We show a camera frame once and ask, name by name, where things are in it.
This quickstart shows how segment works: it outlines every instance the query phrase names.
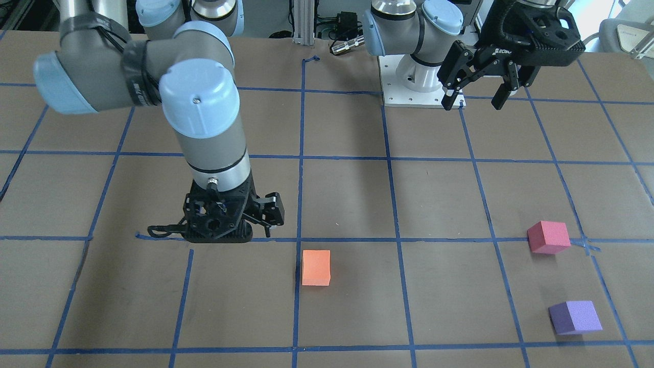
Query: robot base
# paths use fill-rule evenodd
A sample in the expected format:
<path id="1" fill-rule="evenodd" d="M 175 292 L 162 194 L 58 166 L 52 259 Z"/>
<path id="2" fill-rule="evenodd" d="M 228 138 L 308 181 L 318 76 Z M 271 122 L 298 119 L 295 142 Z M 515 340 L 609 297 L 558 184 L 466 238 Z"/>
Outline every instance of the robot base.
<path id="1" fill-rule="evenodd" d="M 406 88 L 398 80 L 395 70 L 404 55 L 388 55 L 379 57 L 379 74 L 381 87 L 384 91 L 384 105 L 395 107 L 426 107 L 431 109 L 442 109 L 441 100 L 445 92 L 437 89 L 433 92 L 416 92 Z M 461 93 L 458 96 L 455 106 L 463 103 L 466 106 L 466 99 Z"/>

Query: cube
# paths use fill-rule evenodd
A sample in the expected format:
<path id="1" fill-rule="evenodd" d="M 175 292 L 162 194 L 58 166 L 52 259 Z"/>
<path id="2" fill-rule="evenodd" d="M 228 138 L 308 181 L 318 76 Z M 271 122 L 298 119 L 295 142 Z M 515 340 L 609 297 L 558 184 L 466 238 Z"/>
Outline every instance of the cube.
<path id="1" fill-rule="evenodd" d="M 330 251 L 302 251 L 302 285 L 328 286 L 331 278 Z"/>
<path id="2" fill-rule="evenodd" d="M 549 307 L 557 335 L 581 335 L 602 330 L 592 301 L 567 301 Z"/>
<path id="3" fill-rule="evenodd" d="M 527 236 L 533 253 L 556 254 L 570 247 L 570 236 L 565 223 L 540 221 L 527 230 Z"/>

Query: blue tape line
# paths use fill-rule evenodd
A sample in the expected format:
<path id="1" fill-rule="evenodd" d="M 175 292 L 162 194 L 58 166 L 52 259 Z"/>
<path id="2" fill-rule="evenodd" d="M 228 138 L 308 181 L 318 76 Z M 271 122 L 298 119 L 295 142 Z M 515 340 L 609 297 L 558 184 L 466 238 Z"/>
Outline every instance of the blue tape line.
<path id="1" fill-rule="evenodd" d="M 463 132 L 466 136 L 466 143 L 468 144 L 468 151 L 470 152 L 470 158 L 472 159 L 472 167 L 475 170 L 475 176 L 477 178 L 477 186 L 479 187 L 479 194 L 481 195 L 481 201 L 484 205 L 484 212 L 486 213 L 486 219 L 489 224 L 490 237 L 493 240 L 493 246 L 495 248 L 495 255 L 497 256 L 498 264 L 500 265 L 500 271 L 502 272 L 502 280 L 504 281 L 504 288 L 506 289 L 506 296 L 509 301 L 509 306 L 511 307 L 511 315 L 513 316 L 513 322 L 515 324 L 515 332 L 518 335 L 518 341 L 520 342 L 520 350 L 523 353 L 523 361 L 525 362 L 525 368 L 530 368 L 529 357 L 527 356 L 527 350 L 525 348 L 525 340 L 523 338 L 523 332 L 520 328 L 520 321 L 518 319 L 518 313 L 515 309 L 515 303 L 513 302 L 513 295 L 511 294 L 511 286 L 509 285 L 509 277 L 506 273 L 506 268 L 504 267 L 504 260 L 502 259 L 502 252 L 500 251 L 500 246 L 497 242 L 495 236 L 495 229 L 492 225 L 491 211 L 489 210 L 488 202 L 486 201 L 486 193 L 484 191 L 484 186 L 481 182 L 481 174 L 479 173 L 479 168 L 477 167 L 477 159 L 475 158 L 475 153 L 472 149 L 472 141 L 470 140 L 470 133 L 466 125 L 466 117 L 463 115 L 463 104 L 458 109 L 459 117 L 461 118 L 461 124 L 463 125 Z"/>
<path id="2" fill-rule="evenodd" d="M 645 191 L 646 195 L 649 197 L 649 202 L 654 206 L 654 196 L 652 196 L 652 192 L 649 190 L 649 187 L 647 187 L 647 184 L 645 183 L 645 180 L 643 179 L 643 176 L 640 174 L 640 170 L 638 167 L 633 164 L 634 159 L 631 157 L 631 154 L 629 153 L 629 150 L 627 149 L 627 145 L 625 145 L 625 141 L 622 139 L 620 136 L 620 133 L 617 131 L 617 128 L 615 127 L 615 124 L 613 123 L 613 119 L 611 119 L 611 116 L 609 115 L 608 110 L 606 109 L 606 106 L 604 106 L 604 103 L 602 102 L 602 99 L 600 98 L 600 95 L 597 93 L 597 90 L 595 89 L 595 86 L 593 85 L 593 82 L 591 81 L 591 78 L 588 76 L 588 73 L 586 73 L 586 69 L 583 67 L 581 64 L 581 60 L 577 59 L 577 63 L 579 64 L 581 71 L 583 72 L 583 75 L 586 77 L 586 80 L 590 84 L 593 93 L 595 94 L 595 97 L 597 97 L 597 101 L 600 103 L 600 106 L 602 106 L 602 110 L 604 111 L 604 114 L 606 116 L 606 120 L 608 120 L 609 125 L 611 125 L 611 129 L 613 129 L 613 133 L 615 134 L 615 137 L 617 137 L 617 140 L 620 142 L 620 146 L 622 146 L 622 150 L 625 152 L 625 155 L 627 155 L 627 158 L 629 159 L 629 162 L 632 163 L 632 167 L 634 168 L 634 171 L 636 172 L 636 176 L 638 177 L 638 181 L 640 181 L 640 185 L 643 187 L 643 190 Z"/>
<path id="3" fill-rule="evenodd" d="M 116 151 L 27 151 L 28 155 L 113 156 Z"/>
<path id="4" fill-rule="evenodd" d="M 50 242 L 85 242 L 88 236 L 47 236 L 47 235 L 0 235 L 0 240 L 47 240 Z"/>
<path id="5" fill-rule="evenodd" d="M 531 100 L 531 93 L 529 92 L 529 88 L 525 87 L 525 92 L 527 93 L 527 97 L 529 97 L 530 99 L 529 103 L 531 104 L 532 110 L 534 111 L 534 115 L 536 116 L 536 121 L 538 122 L 540 131 L 543 133 L 543 139 L 545 139 L 545 144 L 547 144 L 547 149 L 549 150 L 549 154 L 552 156 L 552 161 L 554 162 L 554 167 L 557 169 L 557 173 L 559 175 L 559 179 L 561 180 L 561 185 L 563 186 L 563 190 L 565 191 L 566 196 L 568 197 L 568 203 L 570 203 L 570 209 L 574 214 L 574 219 L 577 223 L 577 229 L 579 230 L 579 233 L 581 235 L 581 240 L 582 240 L 582 244 L 584 245 L 586 255 L 590 255 L 591 251 L 588 249 L 588 247 L 586 247 L 587 245 L 586 234 L 583 232 L 583 227 L 581 226 L 581 219 L 579 218 L 577 207 L 575 206 L 574 200 L 572 199 L 572 194 L 570 194 L 568 183 L 566 182 L 566 179 L 563 176 L 563 171 L 559 166 L 559 162 L 557 161 L 557 156 L 554 154 L 554 148 L 552 148 L 552 143 L 549 141 L 549 138 L 547 137 L 547 132 L 545 131 L 545 126 L 543 125 L 543 121 L 540 119 L 540 115 L 538 114 L 538 110 L 536 109 L 536 104 L 534 103 L 533 100 Z"/>
<path id="6" fill-rule="evenodd" d="M 47 111 L 48 111 L 48 106 L 45 105 L 45 107 L 43 107 L 43 110 L 41 111 L 41 115 L 39 116 L 37 123 L 34 125 L 34 129 L 32 129 L 32 132 L 29 134 L 29 137 L 27 137 L 27 141 L 25 142 L 23 149 L 20 151 L 20 154 L 18 155 L 18 158 L 14 163 L 14 167 L 12 167 L 11 171 L 9 172 L 9 176 L 7 176 L 7 180 L 5 181 L 5 184 L 3 185 L 2 190 L 0 191 L 0 201 L 2 201 L 2 199 L 5 197 L 5 194 L 9 190 L 9 185 L 11 184 L 11 181 L 14 179 L 14 176 L 18 171 L 18 167 L 20 166 L 20 163 L 23 161 L 23 157 L 25 157 L 25 152 L 27 152 L 27 149 L 29 148 L 29 144 L 32 143 L 32 139 L 34 139 L 34 135 L 36 135 L 37 130 L 41 126 L 41 123 L 43 122 L 43 117 L 45 117 L 45 113 Z"/>
<path id="7" fill-rule="evenodd" d="M 654 346 L 654 340 L 632 340 L 632 346 Z M 594 341 L 540 341 L 525 342 L 527 348 L 553 348 L 565 346 L 624 346 L 622 340 Z M 475 350 L 475 349 L 515 349 L 520 348 L 519 342 L 489 342 L 480 344 L 418 344 L 416 350 Z M 407 351 L 409 345 L 352 345 L 352 346 L 308 346 L 293 348 L 292 346 L 254 346 L 254 347 L 197 347 L 177 348 L 176 354 L 242 354 L 242 353 L 291 353 L 299 352 L 367 352 L 367 351 Z M 60 348 L 55 355 L 85 355 L 85 354 L 170 354 L 171 348 Z M 50 349 L 0 349 L 0 356 L 45 355 Z"/>
<path id="8" fill-rule="evenodd" d="M 631 342 L 627 338 L 627 333 L 625 332 L 625 328 L 622 326 L 622 321 L 620 320 L 620 316 L 618 316 L 617 309 L 615 309 L 615 303 L 613 303 L 613 298 L 611 298 L 611 293 L 609 293 L 609 288 L 606 286 L 606 281 L 604 280 L 604 275 L 602 275 L 602 271 L 600 270 L 600 265 L 597 263 L 597 259 L 595 258 L 594 255 L 592 255 L 591 258 L 593 259 L 593 265 L 595 266 L 595 270 L 597 271 L 597 276 L 600 278 L 600 283 L 602 284 L 602 289 L 604 290 L 604 294 L 606 295 L 606 300 L 609 302 L 609 305 L 611 306 L 611 311 L 613 312 L 613 317 L 615 318 L 617 328 L 618 330 L 620 330 L 620 335 L 622 335 L 623 343 L 627 347 L 627 351 L 629 352 L 631 363 L 633 364 L 634 368 L 638 368 L 638 362 L 636 362 L 636 356 L 634 356 L 634 350 L 631 348 Z"/>
<path id="9" fill-rule="evenodd" d="M 36 87 L 34 83 L 0 83 L 2 87 Z"/>
<path id="10" fill-rule="evenodd" d="M 332 91 L 332 90 L 306 90 L 308 93 L 325 93 L 325 94 L 371 94 L 381 95 L 380 91 Z"/>
<path id="11" fill-rule="evenodd" d="M 111 179 L 114 176 L 114 171 L 116 170 L 116 165 L 118 164 L 118 158 L 120 158 L 120 151 L 122 150 L 122 146 L 125 143 L 125 138 L 127 137 L 127 132 L 129 130 L 131 120 L 134 117 L 134 111 L 135 111 L 134 107 L 132 107 L 131 110 L 129 110 L 129 116 L 127 117 L 125 128 L 123 128 L 123 132 L 120 136 L 120 141 L 118 142 L 118 147 L 114 152 L 114 160 L 111 162 L 111 167 L 109 168 L 109 174 L 107 175 L 107 180 L 105 181 L 105 186 L 102 189 L 102 194 L 100 195 L 100 200 L 97 203 L 95 214 L 93 216 L 93 221 L 91 222 L 91 227 L 88 230 L 89 237 L 93 236 L 95 226 L 97 225 L 97 219 L 100 216 L 100 211 L 102 210 L 102 205 L 105 203 L 105 198 L 107 197 L 107 191 L 109 190 L 109 183 L 111 183 Z"/>
<path id="12" fill-rule="evenodd" d="M 237 87 L 237 89 L 242 91 L 302 92 L 302 89 L 297 88 Z"/>
<path id="13" fill-rule="evenodd" d="M 609 238 L 589 238 L 588 241 L 593 243 L 632 243 L 632 244 L 652 244 L 654 239 L 609 239 Z"/>
<path id="14" fill-rule="evenodd" d="M 188 250 L 188 260 L 186 262 L 186 273 L 184 274 L 184 286 L 182 287 L 182 297 L 179 301 L 179 311 L 177 312 L 177 323 L 175 324 L 175 336 L 173 337 L 173 347 L 170 352 L 168 368 L 174 368 L 175 355 L 177 354 L 177 345 L 179 335 L 182 332 L 182 320 L 184 319 L 184 308 L 186 307 L 186 296 L 188 294 L 188 282 L 191 279 L 191 268 L 193 267 L 193 249 Z"/>
<path id="15" fill-rule="evenodd" d="M 386 159 L 388 167 L 388 182 L 390 183 L 390 203 L 393 209 L 393 223 L 395 226 L 395 241 L 398 248 L 398 264 L 400 266 L 400 283 L 402 285 L 402 299 L 404 300 L 404 317 L 407 324 L 407 336 L 409 337 L 409 349 L 411 354 L 411 366 L 417 368 L 418 362 L 415 357 L 415 342 L 413 340 L 413 324 L 411 322 L 411 309 L 409 308 L 409 293 L 407 291 L 406 273 L 404 271 L 404 256 L 402 254 L 402 241 L 400 236 L 400 219 L 398 217 L 398 205 L 395 196 L 395 181 L 393 180 L 393 165 L 390 159 L 390 141 L 388 139 L 388 125 L 386 122 L 386 109 L 381 106 L 381 123 L 384 129 L 384 144 L 386 147 Z"/>
<path id="16" fill-rule="evenodd" d="M 0 355 L 45 355 L 50 349 L 0 349 Z"/>
<path id="17" fill-rule="evenodd" d="M 120 150 L 122 148 L 123 142 L 125 142 L 125 137 L 127 136 L 127 131 L 129 130 L 129 124 L 131 123 L 131 119 L 133 116 L 134 116 L 134 107 L 132 107 L 131 111 L 129 112 L 129 116 L 127 118 L 127 121 L 125 122 L 125 128 L 123 129 L 122 135 L 120 137 L 120 141 L 118 142 L 118 147 L 116 148 L 116 152 L 114 153 L 114 160 L 111 164 L 111 167 L 109 168 L 109 173 L 107 174 L 107 180 L 105 181 L 105 185 L 103 187 L 102 194 L 100 195 L 100 199 L 97 202 L 97 207 L 95 208 L 93 221 L 91 222 L 91 226 L 88 231 L 88 239 L 93 238 L 95 224 L 97 223 L 97 219 L 100 215 L 100 211 L 102 210 L 102 205 L 105 201 L 105 197 L 109 189 L 109 183 L 111 182 L 111 178 L 113 176 L 114 170 L 116 169 L 116 163 L 118 162 L 118 157 L 120 156 Z M 71 303 L 73 301 L 73 296 L 75 295 L 75 290 L 77 289 L 77 282 L 79 281 L 80 275 L 82 273 L 82 268 L 84 267 L 84 263 L 86 261 L 86 255 L 88 254 L 89 246 L 90 246 L 90 240 L 85 241 L 84 247 L 82 249 L 82 257 L 80 258 L 80 262 L 77 266 L 77 271 L 75 273 L 75 277 L 73 278 L 73 284 L 71 285 L 70 292 L 68 293 L 68 298 L 66 299 L 66 305 L 64 306 L 63 312 L 61 313 L 61 319 L 57 327 L 57 332 L 54 335 L 54 339 L 52 341 L 51 353 L 48 355 L 48 361 L 46 362 L 45 368 L 51 368 L 52 366 L 54 353 L 57 350 L 57 347 L 59 346 L 61 334 L 63 333 L 63 327 L 66 324 L 66 319 L 68 318 L 68 312 L 70 311 Z"/>
<path id="18" fill-rule="evenodd" d="M 583 240 L 574 240 L 574 239 L 570 239 L 570 243 L 571 243 L 573 246 L 579 246 L 579 247 L 582 247 L 582 248 L 588 248 L 588 249 L 590 249 L 590 250 L 599 251 L 599 252 L 602 251 L 600 248 L 598 248 L 598 247 L 596 247 L 596 246 L 592 246 L 592 245 L 590 245 L 590 244 L 588 244 L 588 243 L 584 243 Z"/>
<path id="19" fill-rule="evenodd" d="M 167 156 L 167 157 L 184 157 L 183 153 L 178 152 L 121 152 L 121 156 Z"/>
<path id="20" fill-rule="evenodd" d="M 19 150 L 0 150 L 0 154 L 18 154 Z M 27 155 L 113 155 L 112 151 L 27 151 Z M 121 152 L 120 156 L 170 156 L 183 157 L 182 153 L 175 152 Z M 384 161 L 388 158 L 382 156 L 322 156 L 322 155 L 250 155 L 251 158 L 274 158 L 292 159 L 303 158 L 306 160 L 378 160 Z M 471 162 L 465 157 L 391 157 L 392 161 L 438 161 L 438 162 Z M 513 160 L 510 158 L 476 158 L 477 162 L 493 163 L 516 163 L 516 164 L 553 164 L 552 160 Z M 628 161 L 579 161 L 579 160 L 557 160 L 559 164 L 569 165 L 605 165 L 605 166 L 654 166 L 654 162 L 628 162 Z"/>
<path id="21" fill-rule="evenodd" d="M 307 85 L 307 63 L 313 60 L 320 60 L 318 56 L 313 56 L 310 59 L 302 60 L 302 75 L 301 75 L 301 96 L 300 96 L 300 159 L 298 162 L 298 229 L 296 232 L 296 249 L 295 249 L 295 286 L 293 290 L 293 351 L 291 358 L 291 367 L 297 368 L 298 366 L 298 340 L 300 331 L 300 278 L 301 278 L 301 262 L 302 262 L 302 242 L 300 237 L 302 235 L 302 188 L 304 177 L 304 114 L 305 114 L 305 101 L 306 101 L 306 85 Z"/>

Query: metal bracket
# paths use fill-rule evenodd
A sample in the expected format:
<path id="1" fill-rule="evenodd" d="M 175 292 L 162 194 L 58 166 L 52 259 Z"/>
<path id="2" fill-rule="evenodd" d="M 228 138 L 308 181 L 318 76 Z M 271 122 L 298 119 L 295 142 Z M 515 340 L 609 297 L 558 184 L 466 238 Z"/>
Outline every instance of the metal bracket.
<path id="1" fill-rule="evenodd" d="M 313 46 L 313 20 L 315 17 L 315 0 L 293 0 L 293 19 L 295 31 L 293 42 L 299 45 Z"/>
<path id="2" fill-rule="evenodd" d="M 629 55 L 634 59 L 640 60 L 645 57 L 653 46 L 654 31 L 651 31 L 629 52 Z"/>

